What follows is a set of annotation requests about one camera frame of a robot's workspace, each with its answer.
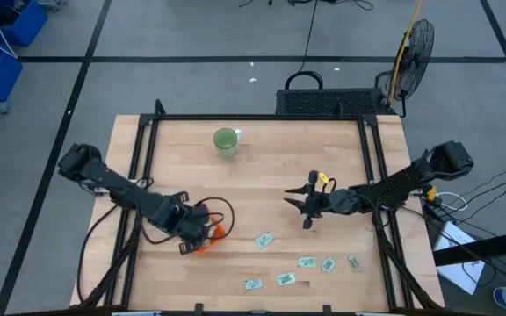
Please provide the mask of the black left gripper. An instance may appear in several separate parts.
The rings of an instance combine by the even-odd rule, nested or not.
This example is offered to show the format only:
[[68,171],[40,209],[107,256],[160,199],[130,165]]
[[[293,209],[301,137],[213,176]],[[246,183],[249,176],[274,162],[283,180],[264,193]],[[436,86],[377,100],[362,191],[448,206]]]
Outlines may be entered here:
[[179,237],[179,251],[187,255],[201,246],[209,246],[213,238],[211,215],[206,205],[188,205],[189,194],[180,191],[166,196],[159,207],[160,228],[170,237]]

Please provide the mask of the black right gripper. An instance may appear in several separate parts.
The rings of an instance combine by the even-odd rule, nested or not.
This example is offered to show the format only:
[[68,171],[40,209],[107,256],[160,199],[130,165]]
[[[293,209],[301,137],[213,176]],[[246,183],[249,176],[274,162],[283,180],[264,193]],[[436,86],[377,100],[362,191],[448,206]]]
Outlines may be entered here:
[[285,197],[284,200],[296,207],[305,215],[303,229],[310,229],[313,219],[319,219],[324,212],[351,215],[362,206],[356,191],[336,188],[335,178],[328,178],[325,174],[312,170],[308,174],[308,184],[299,188],[285,190],[285,193],[307,195],[305,201]]

